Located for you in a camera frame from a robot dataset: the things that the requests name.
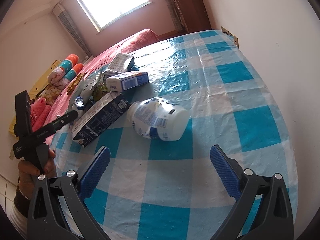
blue gripper pad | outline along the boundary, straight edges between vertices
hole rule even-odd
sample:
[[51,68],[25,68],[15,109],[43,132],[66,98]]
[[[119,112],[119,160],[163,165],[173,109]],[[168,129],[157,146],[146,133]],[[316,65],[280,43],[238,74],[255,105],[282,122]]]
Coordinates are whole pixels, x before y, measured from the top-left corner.
[[229,159],[220,149],[220,147],[218,148],[216,145],[214,145],[210,149],[210,160],[215,167],[229,196],[234,197],[236,200],[238,200],[241,196],[240,179],[228,162],[228,160],[233,159]]
[[84,201],[86,198],[91,197],[94,189],[96,188],[101,176],[106,170],[110,162],[110,150],[103,147],[94,156],[94,161],[84,172],[82,178],[78,183],[79,198]]

red bedspread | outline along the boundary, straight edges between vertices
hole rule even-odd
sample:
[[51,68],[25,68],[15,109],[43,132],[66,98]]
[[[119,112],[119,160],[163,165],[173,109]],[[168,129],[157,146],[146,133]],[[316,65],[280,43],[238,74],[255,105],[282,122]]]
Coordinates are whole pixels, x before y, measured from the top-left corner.
[[[142,30],[95,57],[91,62],[84,66],[81,73],[86,72],[86,78],[92,71],[110,63],[118,53],[131,53],[137,49],[141,49],[158,41],[158,36],[152,30]],[[65,88],[60,97],[58,97],[54,102],[44,125],[55,120],[57,115],[65,114],[66,110],[68,109],[70,96],[71,95],[67,95],[67,88]],[[50,144],[51,141],[52,136],[47,138],[46,143]]]

hand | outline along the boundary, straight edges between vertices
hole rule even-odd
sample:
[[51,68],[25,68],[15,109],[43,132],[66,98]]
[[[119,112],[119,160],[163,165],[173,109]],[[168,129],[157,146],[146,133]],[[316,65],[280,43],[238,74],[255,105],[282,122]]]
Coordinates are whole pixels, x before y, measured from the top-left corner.
[[[55,153],[53,150],[49,149],[49,159],[44,166],[44,174],[49,178],[54,178],[57,176],[56,165],[54,165],[53,159],[55,158]],[[18,164],[19,169],[19,189],[23,195],[28,199],[32,198],[33,188],[35,184],[31,176],[39,176],[40,171],[31,162],[20,161]]]

white plastic bottle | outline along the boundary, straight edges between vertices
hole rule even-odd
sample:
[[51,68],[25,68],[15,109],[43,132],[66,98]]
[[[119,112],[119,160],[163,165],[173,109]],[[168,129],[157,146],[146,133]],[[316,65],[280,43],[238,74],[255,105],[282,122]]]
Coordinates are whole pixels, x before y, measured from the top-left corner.
[[190,114],[182,106],[164,98],[133,103],[127,118],[141,136],[163,141],[177,141],[185,131]]
[[83,110],[84,110],[84,102],[82,97],[77,97],[74,101],[74,104],[71,107],[72,110],[76,110],[78,112],[78,117],[72,121],[69,122],[69,127],[74,125],[78,120],[83,116]]

bed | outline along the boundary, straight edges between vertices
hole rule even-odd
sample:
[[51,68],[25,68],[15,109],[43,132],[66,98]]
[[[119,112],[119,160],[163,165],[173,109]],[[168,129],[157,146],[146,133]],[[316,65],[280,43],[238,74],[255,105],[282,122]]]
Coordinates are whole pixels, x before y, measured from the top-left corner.
[[[143,138],[125,113],[85,148],[72,141],[68,126],[51,143],[59,176],[76,170],[101,146],[110,149],[110,163],[85,200],[110,238],[210,239],[235,202],[210,161],[214,144],[258,175],[281,173],[295,218],[298,178],[288,130],[268,88],[233,40],[219,30],[203,31],[132,55],[150,83],[132,89],[128,101],[159,96],[189,110],[181,139]],[[259,203],[257,197],[243,234]]]
[[[101,53],[99,56],[95,57],[92,61],[90,61],[80,73],[87,73],[84,78],[86,78],[90,73],[99,69],[103,65],[110,63],[113,58],[118,53],[131,53],[135,50],[141,49],[145,46],[158,42],[158,36],[149,29],[142,30],[123,41],[120,41],[116,45],[107,49],[105,52]],[[70,95],[67,95],[67,88],[65,88],[61,95],[54,102],[52,109],[44,123],[44,125],[52,122],[57,118],[57,115],[65,114],[68,103],[69,103]],[[46,143],[50,144],[52,140],[52,136],[47,138]]]

